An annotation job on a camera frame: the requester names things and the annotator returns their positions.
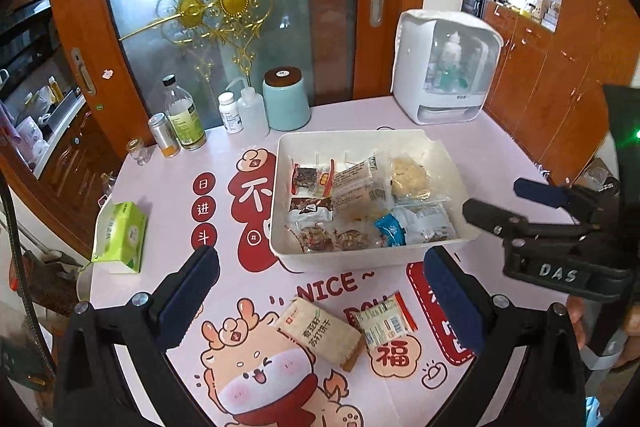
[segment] silver bolt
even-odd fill
[[[149,302],[149,294],[145,292],[136,293],[131,298],[131,303],[134,306],[144,306],[148,302]]]
[[[80,301],[80,302],[78,302],[78,304],[76,304],[76,307],[74,308],[74,311],[78,315],[80,315],[80,314],[83,314],[88,309],[89,309],[89,303],[87,301]]]
[[[494,295],[493,301],[494,305],[501,309],[508,308],[509,304],[511,304],[510,300],[506,296],[500,294]]]
[[[559,302],[554,303],[554,313],[564,317],[566,315],[566,307]]]

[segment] brown wooden lid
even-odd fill
[[[302,79],[302,71],[292,66],[274,68],[264,74],[264,81],[267,86],[287,87],[297,84]]]

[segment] blue gripper pad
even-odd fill
[[[440,251],[449,255],[444,248]],[[477,357],[484,349],[482,315],[467,297],[456,276],[449,270],[435,248],[430,248],[424,254],[422,268],[424,277],[433,290],[438,304],[447,315],[449,325],[455,331],[460,346],[470,349]],[[459,272],[462,277],[466,277],[462,270]]]
[[[545,185],[524,178],[518,178],[513,182],[513,192],[519,198],[545,204],[552,208],[559,208],[568,203],[566,191],[563,187]]]
[[[220,278],[218,252],[213,247],[200,247],[193,255],[200,253],[202,249],[206,251],[196,263],[190,263],[190,259],[179,272],[168,276],[182,279],[182,283],[175,288],[158,315],[159,335],[156,346],[161,351],[180,345],[200,305]]]

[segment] bottle label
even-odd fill
[[[229,134],[242,131],[242,120],[237,108],[235,111],[225,111],[221,108],[220,118],[222,118],[222,125],[225,126]]]
[[[196,143],[204,135],[204,129],[193,103],[186,111],[169,116],[169,121],[182,145]]]

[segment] table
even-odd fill
[[[418,127],[389,96],[316,107],[303,130],[381,126]],[[470,196],[532,221],[571,222],[562,210],[513,194],[516,178],[542,181],[542,176],[485,113],[471,122],[422,128],[429,138],[442,140]],[[421,263],[364,272],[286,271],[266,239],[274,154],[282,133],[272,131],[263,142],[249,145],[242,144],[241,135],[216,128],[207,131],[207,143],[194,152],[183,150],[167,159],[155,148],[142,167],[127,158],[113,198],[133,201],[149,216],[142,271],[109,275],[94,270],[93,305],[122,305],[138,291],[152,292],[180,268],[193,247],[215,243],[220,281],[168,357],[216,425],[426,425],[464,375],[472,353],[455,338],[421,277]],[[463,270],[478,277],[490,294],[507,295],[518,306],[546,309],[554,301],[566,301],[564,294],[503,276],[501,243],[490,234],[481,233],[455,254]],[[344,318],[347,311],[375,305],[395,291],[418,330],[397,344],[361,354],[351,373],[309,356],[270,327],[295,295]],[[499,413],[523,352],[513,357],[483,422]],[[161,424],[126,349],[118,347],[118,356],[141,413]],[[285,395],[288,410],[296,412],[288,422],[281,416]]]

